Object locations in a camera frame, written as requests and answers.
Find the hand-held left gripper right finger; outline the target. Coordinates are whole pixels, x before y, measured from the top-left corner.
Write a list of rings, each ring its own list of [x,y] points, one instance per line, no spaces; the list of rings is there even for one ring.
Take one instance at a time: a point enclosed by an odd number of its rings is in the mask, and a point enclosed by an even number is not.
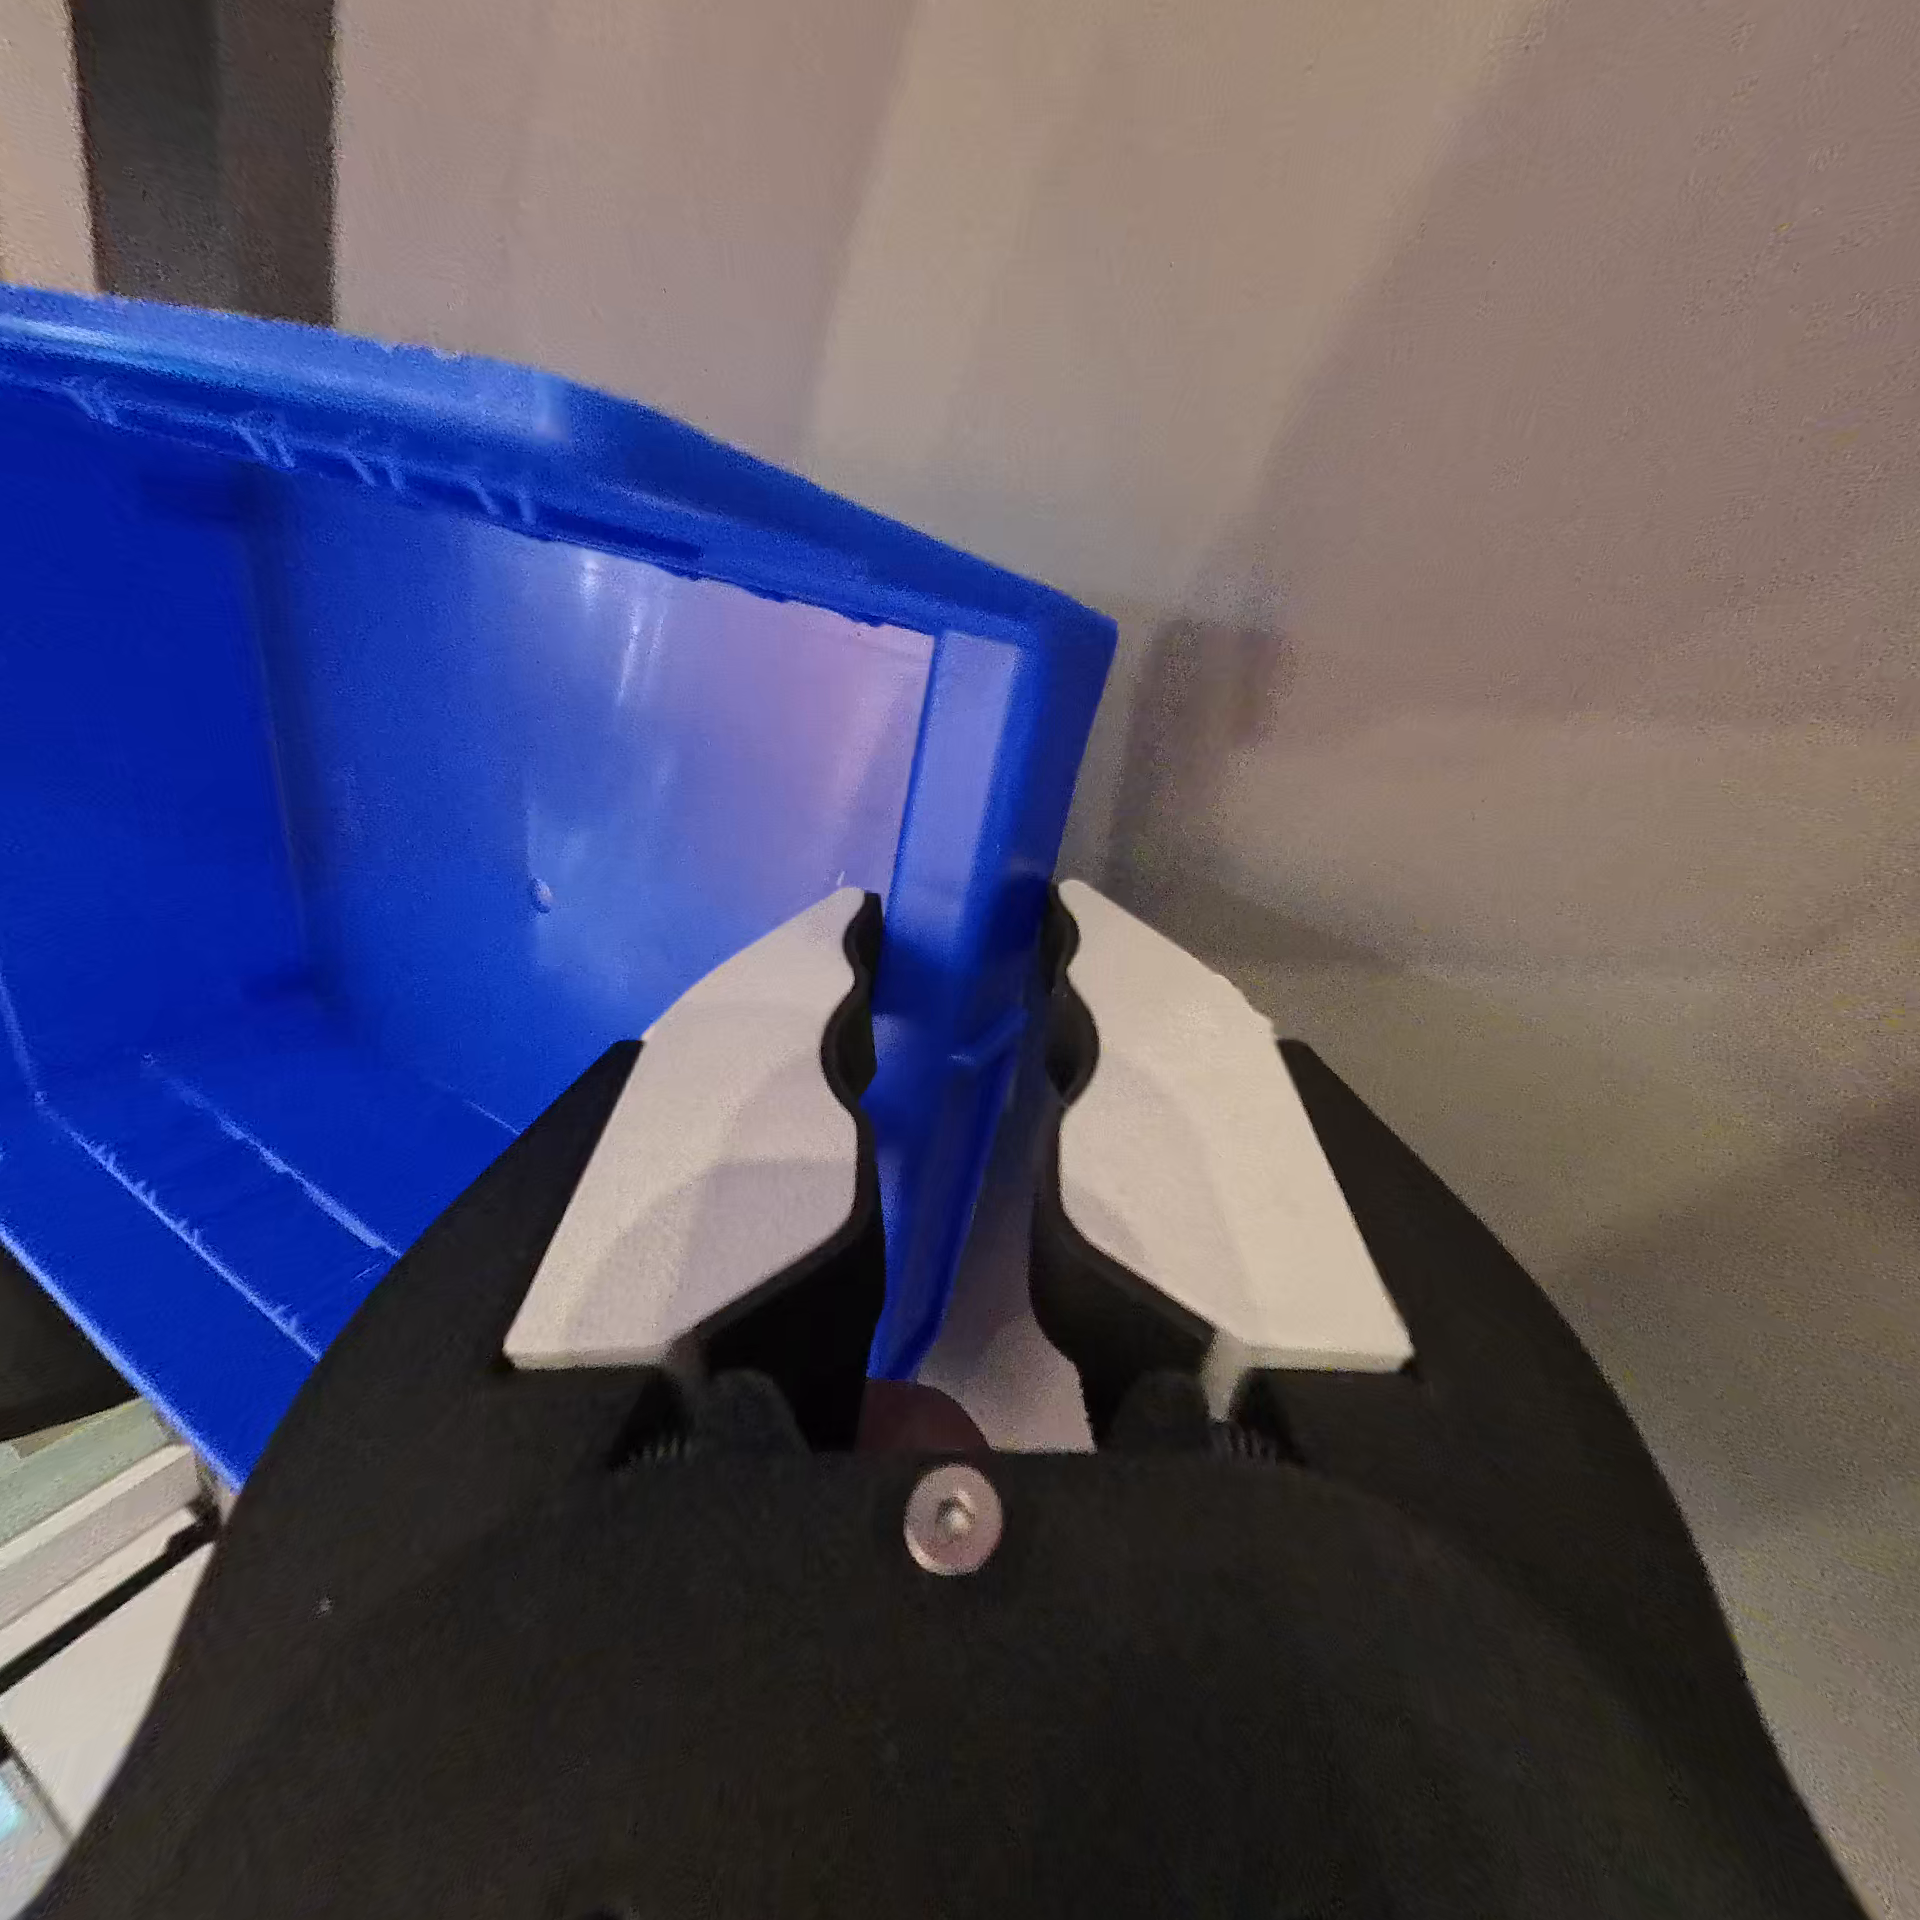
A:
[[[1092,1443],[1118,1450],[1140,1392],[1259,1427],[1276,1376],[1402,1383],[1414,1333],[1271,1015],[1092,881],[1052,884],[1040,989],[1030,1309]]]

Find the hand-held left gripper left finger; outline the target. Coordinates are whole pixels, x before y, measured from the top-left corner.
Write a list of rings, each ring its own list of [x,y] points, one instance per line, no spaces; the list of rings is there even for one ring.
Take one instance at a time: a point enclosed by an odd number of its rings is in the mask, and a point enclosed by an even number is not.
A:
[[[518,1376],[768,1376],[852,1450],[889,1309],[875,1126],[879,896],[791,913],[638,1038],[505,1331]]]

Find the blue plastic bin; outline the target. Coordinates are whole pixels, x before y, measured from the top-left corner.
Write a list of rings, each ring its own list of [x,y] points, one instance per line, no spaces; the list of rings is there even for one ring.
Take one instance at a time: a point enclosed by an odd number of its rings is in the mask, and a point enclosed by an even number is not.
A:
[[[0,295],[7,1250],[237,1489],[613,1038],[879,896],[909,1383],[1110,612],[551,372]]]

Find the pale metal rail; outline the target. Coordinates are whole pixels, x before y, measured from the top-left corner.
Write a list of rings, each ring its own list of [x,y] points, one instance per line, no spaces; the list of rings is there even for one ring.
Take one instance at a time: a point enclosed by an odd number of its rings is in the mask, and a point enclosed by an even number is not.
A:
[[[0,1455],[0,1913],[25,1913],[158,1692],[220,1501],[142,1400]]]

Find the dark vertical post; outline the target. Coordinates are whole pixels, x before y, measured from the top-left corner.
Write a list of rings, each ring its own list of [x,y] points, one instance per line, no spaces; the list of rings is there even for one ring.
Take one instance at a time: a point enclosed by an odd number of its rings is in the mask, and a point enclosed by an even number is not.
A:
[[[108,295],[334,322],[334,0],[73,0]]]

